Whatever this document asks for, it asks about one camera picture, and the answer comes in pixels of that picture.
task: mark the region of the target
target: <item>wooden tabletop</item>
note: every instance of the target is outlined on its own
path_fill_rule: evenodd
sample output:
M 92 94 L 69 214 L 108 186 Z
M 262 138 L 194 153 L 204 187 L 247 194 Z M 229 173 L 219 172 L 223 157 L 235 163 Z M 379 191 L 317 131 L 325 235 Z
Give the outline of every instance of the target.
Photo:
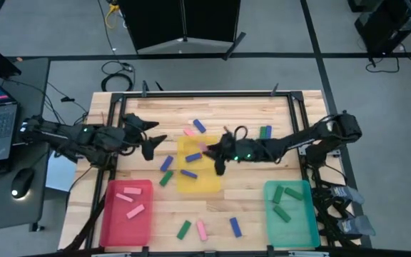
M 325 102 L 321 91 L 303 91 L 310 125 L 326 116 Z M 91 102 L 89 124 L 107 121 L 111 93 L 95 93 Z M 295 104 L 298 124 L 299 106 Z M 176 156 L 177 140 L 183 136 L 183 128 L 193 127 L 199 119 L 207 128 L 208 135 L 223 134 L 223 126 L 230 130 L 245 125 L 248 137 L 258 138 L 260 126 L 271 125 L 273 138 L 281 138 L 293 132 L 284 97 L 181 97 L 129 99 L 126 113 L 135 113 L 146 121 L 158 121 L 159 126 L 147 131 L 148 136 L 167 134 L 168 138 L 155 150 L 153 161 L 144 161 L 140 149 L 130 156 L 118 157 L 116 179 L 149 179 L 153 182 L 153 223 L 150 251 L 264 251 L 269 244 L 266 235 L 263 187 L 270 180 L 301 180 L 300 164 L 296 150 L 285 154 L 282 162 L 274 163 L 227 163 L 226 173 L 221 177 L 221 190 L 217 193 L 179 193 L 176 180 L 172 178 L 166 187 L 158 182 L 164 173 L 159 170 L 167 155 Z M 342 170 L 340 159 L 329 157 L 329 166 Z M 76 178 L 88 169 L 86 161 L 79 162 Z M 87 221 L 97 170 L 86 174 L 74 187 L 61 234 L 59 248 L 64 248 Z M 343 177 L 328 168 L 320 169 L 325 181 L 344 183 Z M 103 192 L 107 181 L 103 182 Z M 243 237 L 236 238 L 229 226 L 229 218 L 237 217 Z M 185 220 L 193 224 L 203 220 L 209 239 L 202 242 L 196 228 L 190 228 L 182 240 L 176 238 Z M 93 245 L 98 246 L 101 219 L 96 222 Z M 141 251 L 141 247 L 112 247 L 107 251 Z

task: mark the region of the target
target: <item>yellow tray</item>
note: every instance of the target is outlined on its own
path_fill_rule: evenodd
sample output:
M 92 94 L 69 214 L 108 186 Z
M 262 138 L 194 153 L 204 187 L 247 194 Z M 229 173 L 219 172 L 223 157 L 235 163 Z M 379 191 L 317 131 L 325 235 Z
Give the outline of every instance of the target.
M 218 143 L 217 136 L 182 136 L 177 145 L 177 191 L 181 193 L 212 193 L 221 190 L 220 177 L 216 175 L 214 160 L 204 156 L 196 161 L 187 163 L 185 157 L 199 153 L 199 143 L 207 145 Z M 191 178 L 180 173 L 187 170 L 198 175 Z

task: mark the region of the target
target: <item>computer mouse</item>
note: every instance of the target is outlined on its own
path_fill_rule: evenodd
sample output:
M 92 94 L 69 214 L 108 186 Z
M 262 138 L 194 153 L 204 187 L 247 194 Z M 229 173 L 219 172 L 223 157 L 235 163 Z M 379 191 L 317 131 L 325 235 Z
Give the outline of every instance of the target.
M 33 177 L 34 170 L 32 168 L 23 168 L 15 175 L 11 189 L 15 199 L 22 198 L 28 193 Z

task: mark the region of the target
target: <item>pink block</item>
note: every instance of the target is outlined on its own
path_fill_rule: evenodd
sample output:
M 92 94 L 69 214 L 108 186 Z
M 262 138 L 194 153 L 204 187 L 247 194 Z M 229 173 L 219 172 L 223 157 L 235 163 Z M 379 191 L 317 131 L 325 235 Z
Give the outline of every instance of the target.
M 142 188 L 125 188 L 124 193 L 141 194 Z
M 187 136 L 194 136 L 194 132 L 191 131 L 191 129 L 189 128 L 184 128 L 183 132 L 185 133 L 185 135 Z
M 202 241 L 206 241 L 207 233 L 206 233 L 206 228 L 204 227 L 204 223 L 202 222 L 202 220 L 196 221 L 196 226 L 198 227 L 199 237 L 201 238 Z
M 138 215 L 143 210 L 145 210 L 145 208 L 143 207 L 143 204 L 141 204 L 140 206 L 135 207 L 132 211 L 128 212 L 126 214 L 126 217 L 133 218 L 134 216 Z
M 130 202 L 130 203 L 133 202 L 133 199 L 132 199 L 132 198 L 127 197 L 127 196 L 124 196 L 124 195 L 122 195 L 121 193 L 117 193 L 116 196 L 117 196 L 118 198 L 123 199 L 123 200 L 125 200 L 125 201 L 128 201 L 128 202 Z
M 200 142 L 200 143 L 199 143 L 199 149 L 200 149 L 201 151 L 207 151 L 208 148 L 207 148 L 206 143 Z

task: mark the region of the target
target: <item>green tray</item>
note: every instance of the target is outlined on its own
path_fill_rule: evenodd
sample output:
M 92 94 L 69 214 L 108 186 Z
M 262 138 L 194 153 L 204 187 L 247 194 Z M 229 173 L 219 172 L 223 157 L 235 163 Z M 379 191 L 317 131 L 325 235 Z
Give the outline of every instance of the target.
M 277 204 L 273 203 L 272 199 L 278 185 L 291 188 L 303 195 L 303 200 L 299 201 L 283 192 L 278 205 L 291 217 L 288 223 L 273 210 Z M 320 245 L 312 194 L 307 181 L 268 181 L 264 185 L 264 202 L 268 237 L 272 246 L 318 247 Z

